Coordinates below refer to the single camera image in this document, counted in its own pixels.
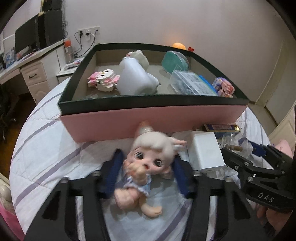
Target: doll's eye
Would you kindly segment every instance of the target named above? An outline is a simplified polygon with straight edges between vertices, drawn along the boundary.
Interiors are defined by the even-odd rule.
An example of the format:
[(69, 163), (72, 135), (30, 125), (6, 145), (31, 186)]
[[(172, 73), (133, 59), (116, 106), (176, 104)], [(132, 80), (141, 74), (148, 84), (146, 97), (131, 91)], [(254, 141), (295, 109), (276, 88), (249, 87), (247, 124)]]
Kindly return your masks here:
[(155, 159), (154, 165), (156, 165), (157, 167), (161, 167), (163, 165), (163, 162), (160, 159)]
[(139, 160), (142, 160), (144, 158), (144, 154), (142, 152), (137, 152), (135, 157)]

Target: white doll hair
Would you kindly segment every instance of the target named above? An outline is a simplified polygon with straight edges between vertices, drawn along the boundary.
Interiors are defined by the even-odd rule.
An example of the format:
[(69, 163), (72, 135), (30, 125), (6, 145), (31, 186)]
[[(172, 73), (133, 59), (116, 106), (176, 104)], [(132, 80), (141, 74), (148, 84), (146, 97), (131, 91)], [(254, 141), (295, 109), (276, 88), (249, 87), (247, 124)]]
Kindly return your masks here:
[(161, 132), (148, 131), (139, 135), (134, 141), (131, 151), (139, 147), (161, 151), (165, 156), (165, 166), (169, 166), (175, 156), (172, 138)]

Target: doll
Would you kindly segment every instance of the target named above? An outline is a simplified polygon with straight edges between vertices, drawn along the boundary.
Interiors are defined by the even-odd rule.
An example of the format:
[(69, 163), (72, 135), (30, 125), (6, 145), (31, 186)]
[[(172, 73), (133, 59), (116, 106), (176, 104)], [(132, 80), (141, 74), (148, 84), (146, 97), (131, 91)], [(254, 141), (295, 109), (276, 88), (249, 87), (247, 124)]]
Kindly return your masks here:
[(162, 207), (151, 207), (146, 203), (150, 193), (151, 175), (171, 176), (171, 163), (177, 150), (186, 141), (168, 137), (164, 133), (153, 131), (146, 123), (140, 124), (131, 151), (123, 162), (127, 183), (114, 191), (115, 201), (122, 210), (135, 208), (138, 204), (142, 212), (149, 217), (157, 217)]

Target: wooden floor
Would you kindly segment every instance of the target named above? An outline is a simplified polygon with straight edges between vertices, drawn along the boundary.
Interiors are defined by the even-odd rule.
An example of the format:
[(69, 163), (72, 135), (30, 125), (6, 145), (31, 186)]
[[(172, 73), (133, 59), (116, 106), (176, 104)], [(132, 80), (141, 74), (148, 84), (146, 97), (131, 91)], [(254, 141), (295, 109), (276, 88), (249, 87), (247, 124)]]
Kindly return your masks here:
[(9, 178), (10, 161), (15, 148), (15, 143), (22, 126), (35, 106), (36, 104), (30, 94), (21, 95), (14, 114), (17, 121), (15, 123), (10, 123), (6, 133), (7, 143), (4, 143), (2, 140), (2, 133), (0, 135), (0, 173), (7, 178)]

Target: drawer handle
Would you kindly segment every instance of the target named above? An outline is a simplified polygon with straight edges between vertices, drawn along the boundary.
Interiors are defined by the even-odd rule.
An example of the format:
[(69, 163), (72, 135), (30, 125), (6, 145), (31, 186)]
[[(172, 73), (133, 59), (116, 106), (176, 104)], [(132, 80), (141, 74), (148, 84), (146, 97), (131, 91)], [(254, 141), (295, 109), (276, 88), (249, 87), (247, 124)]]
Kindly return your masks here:
[(34, 74), (33, 76), (29, 76), (29, 79), (34, 78), (35, 76), (37, 76), (37, 74)]

